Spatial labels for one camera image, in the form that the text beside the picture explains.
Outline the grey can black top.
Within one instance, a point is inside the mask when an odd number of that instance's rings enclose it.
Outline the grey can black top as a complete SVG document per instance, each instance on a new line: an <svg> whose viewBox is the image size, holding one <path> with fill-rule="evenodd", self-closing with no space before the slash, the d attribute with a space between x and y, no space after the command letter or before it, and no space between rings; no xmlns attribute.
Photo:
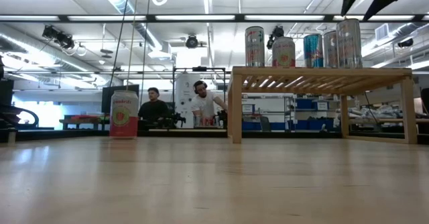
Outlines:
<svg viewBox="0 0 429 224"><path fill-rule="evenodd" d="M358 19L345 19L336 25L339 68L362 68L361 30Z"/></svg>

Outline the white Celsius can black top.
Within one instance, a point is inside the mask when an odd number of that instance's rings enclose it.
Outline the white Celsius can black top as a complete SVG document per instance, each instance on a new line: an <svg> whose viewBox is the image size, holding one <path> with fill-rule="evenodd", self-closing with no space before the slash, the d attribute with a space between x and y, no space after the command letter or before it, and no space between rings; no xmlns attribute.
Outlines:
<svg viewBox="0 0 429 224"><path fill-rule="evenodd" d="M324 66L326 68L338 68L338 52L337 52L337 37L336 31L326 32L323 37L323 56Z"/></svg>

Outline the blue silver Red Bull can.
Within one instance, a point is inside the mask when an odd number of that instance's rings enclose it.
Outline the blue silver Red Bull can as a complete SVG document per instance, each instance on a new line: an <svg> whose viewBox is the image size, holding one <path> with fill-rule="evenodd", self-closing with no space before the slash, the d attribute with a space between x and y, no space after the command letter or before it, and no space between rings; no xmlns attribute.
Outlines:
<svg viewBox="0 0 429 224"><path fill-rule="evenodd" d="M304 37L304 63L306 68L323 68L322 36L310 34Z"/></svg>

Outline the red white Spindrift can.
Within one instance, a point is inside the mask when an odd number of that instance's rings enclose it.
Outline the red white Spindrift can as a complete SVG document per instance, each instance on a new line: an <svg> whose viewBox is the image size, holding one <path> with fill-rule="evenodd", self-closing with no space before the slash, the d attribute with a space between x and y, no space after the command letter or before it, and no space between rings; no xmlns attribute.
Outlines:
<svg viewBox="0 0 429 224"><path fill-rule="evenodd" d="M135 139L138 127L139 99L133 91L117 90L111 97L109 137Z"/></svg>
<svg viewBox="0 0 429 224"><path fill-rule="evenodd" d="M293 68L296 66L296 49L292 38L280 37L272 46L272 66Z"/></svg>

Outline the white floral can black top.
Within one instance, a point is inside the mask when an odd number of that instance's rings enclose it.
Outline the white floral can black top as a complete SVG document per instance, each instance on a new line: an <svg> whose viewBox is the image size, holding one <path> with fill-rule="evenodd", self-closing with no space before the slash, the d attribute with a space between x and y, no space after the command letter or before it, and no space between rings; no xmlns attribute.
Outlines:
<svg viewBox="0 0 429 224"><path fill-rule="evenodd" d="M245 30L245 65L262 67L265 65L264 30L252 26Z"/></svg>

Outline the wooden slatted shelf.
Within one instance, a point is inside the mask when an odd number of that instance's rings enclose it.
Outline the wooden slatted shelf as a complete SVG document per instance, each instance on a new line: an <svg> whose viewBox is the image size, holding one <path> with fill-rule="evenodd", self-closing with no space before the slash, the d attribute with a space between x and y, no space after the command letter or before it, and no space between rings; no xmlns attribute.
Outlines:
<svg viewBox="0 0 429 224"><path fill-rule="evenodd" d="M349 134L348 96L399 84L404 138L362 137ZM234 66L228 86L227 134L234 144L242 140L243 93L338 95L341 135L345 139L417 144L412 70L409 68L284 68Z"/></svg>

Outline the white air vent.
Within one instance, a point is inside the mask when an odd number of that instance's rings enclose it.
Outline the white air vent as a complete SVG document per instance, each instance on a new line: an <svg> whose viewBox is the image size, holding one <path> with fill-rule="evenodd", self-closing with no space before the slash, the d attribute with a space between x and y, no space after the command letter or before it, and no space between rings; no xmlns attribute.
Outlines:
<svg viewBox="0 0 429 224"><path fill-rule="evenodd" d="M385 23L375 29L375 39L377 41L383 40L389 37L389 24Z"/></svg>

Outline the white cylindrical tank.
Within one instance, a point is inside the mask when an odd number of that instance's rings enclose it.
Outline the white cylindrical tank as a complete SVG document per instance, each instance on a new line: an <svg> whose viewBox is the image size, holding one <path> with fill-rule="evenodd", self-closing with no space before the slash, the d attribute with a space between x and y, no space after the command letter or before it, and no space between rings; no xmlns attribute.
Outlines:
<svg viewBox="0 0 429 224"><path fill-rule="evenodd" d="M178 128L192 129L194 127L194 116L191 110L192 98L196 95L194 93L194 83L200 79L197 74L190 74L188 72L180 72L175 78L174 102L176 112L186 122L179 122Z"/></svg>

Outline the person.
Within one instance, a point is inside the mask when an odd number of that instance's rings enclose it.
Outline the person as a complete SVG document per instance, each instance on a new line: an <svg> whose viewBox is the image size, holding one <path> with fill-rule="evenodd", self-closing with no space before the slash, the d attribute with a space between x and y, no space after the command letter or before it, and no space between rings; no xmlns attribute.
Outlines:
<svg viewBox="0 0 429 224"><path fill-rule="evenodd" d="M155 123L167 117L168 106L159 99L159 90L151 87L147 90L149 101L145 102L139 109L138 117L150 123Z"/></svg>
<svg viewBox="0 0 429 224"><path fill-rule="evenodd" d="M227 104L217 95L207 89L207 84L198 80L194 83L195 97L191 100L191 111L194 119L202 126L213 125L215 120L215 104L227 111Z"/></svg>

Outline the black monitor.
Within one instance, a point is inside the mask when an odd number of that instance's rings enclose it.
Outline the black monitor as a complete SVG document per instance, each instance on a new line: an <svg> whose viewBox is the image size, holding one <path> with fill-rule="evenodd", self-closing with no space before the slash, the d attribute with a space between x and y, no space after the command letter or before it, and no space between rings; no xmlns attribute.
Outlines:
<svg viewBox="0 0 429 224"><path fill-rule="evenodd" d="M101 103L101 112L110 113L111 110L111 97L115 91L133 91L139 96L139 85L128 85L128 86L117 86L117 87L105 87L102 91L102 103Z"/></svg>

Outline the orange red object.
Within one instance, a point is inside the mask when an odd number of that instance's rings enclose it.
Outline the orange red object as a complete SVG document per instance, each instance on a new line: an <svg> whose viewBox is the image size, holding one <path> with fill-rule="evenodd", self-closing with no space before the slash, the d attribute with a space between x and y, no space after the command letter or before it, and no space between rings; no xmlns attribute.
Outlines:
<svg viewBox="0 0 429 224"><path fill-rule="evenodd" d="M74 123L99 123L100 117L98 115L73 115L70 120Z"/></svg>

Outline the black curved bar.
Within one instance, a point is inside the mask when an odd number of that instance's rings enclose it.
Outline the black curved bar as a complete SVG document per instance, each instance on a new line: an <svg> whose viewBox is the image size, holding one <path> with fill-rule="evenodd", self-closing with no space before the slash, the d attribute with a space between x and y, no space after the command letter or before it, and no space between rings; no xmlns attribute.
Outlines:
<svg viewBox="0 0 429 224"><path fill-rule="evenodd" d="M25 113L25 117L29 117L29 120L33 119L33 123L20 123L21 120L25 121L24 118L20 117L22 113ZM0 128L35 129L38 123L39 118L34 112L0 103Z"/></svg>

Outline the black block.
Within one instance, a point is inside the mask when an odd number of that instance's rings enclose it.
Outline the black block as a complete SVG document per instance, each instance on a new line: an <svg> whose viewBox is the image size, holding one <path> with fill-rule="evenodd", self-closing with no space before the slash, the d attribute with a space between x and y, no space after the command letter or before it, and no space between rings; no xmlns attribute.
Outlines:
<svg viewBox="0 0 429 224"><path fill-rule="evenodd" d="M11 105L13 86L13 80L0 80L0 105Z"/></svg>

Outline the black station frame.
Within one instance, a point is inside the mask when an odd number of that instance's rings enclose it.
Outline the black station frame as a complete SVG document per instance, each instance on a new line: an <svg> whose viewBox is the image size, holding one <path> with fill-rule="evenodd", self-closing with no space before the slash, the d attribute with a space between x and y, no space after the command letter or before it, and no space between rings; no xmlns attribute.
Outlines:
<svg viewBox="0 0 429 224"><path fill-rule="evenodd" d="M223 101L226 101L226 87L227 86L226 86L226 81L225 81L225 77L226 77L225 68L207 68L205 66L197 66L197 67L192 67L192 68L173 68L173 71L172 71L172 95L174 95L174 90L175 90L175 78L177 77L177 75L180 72L188 72L190 74L197 74L200 76L199 80L202 80L202 77L205 75L213 76L213 75L217 75L219 73L223 73L223 76L222 76L222 80L223 80L222 95L221 95L220 91L218 91L218 90L213 90L211 92L217 96L221 96L221 99ZM222 110L222 108L220 106L218 106L217 104L214 104L214 112L215 112L215 118L214 118L213 125L202 126L201 123L198 123L198 121L194 119L193 129L222 129L222 128L225 128L225 126L224 126L225 122L223 120L223 116L225 115L224 114L225 111Z"/></svg>

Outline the silver ventilation duct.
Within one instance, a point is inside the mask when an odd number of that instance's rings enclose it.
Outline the silver ventilation duct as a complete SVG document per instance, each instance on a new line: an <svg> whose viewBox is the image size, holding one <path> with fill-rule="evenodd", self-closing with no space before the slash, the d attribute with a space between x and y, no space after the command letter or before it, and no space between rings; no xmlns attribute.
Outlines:
<svg viewBox="0 0 429 224"><path fill-rule="evenodd" d="M37 75L40 78L51 76L62 84L79 89L123 84L117 77L112 77L109 73L103 74L98 68L51 46L49 41L39 41L1 23L0 42L12 46L10 50L0 50L0 53L14 74Z"/></svg>

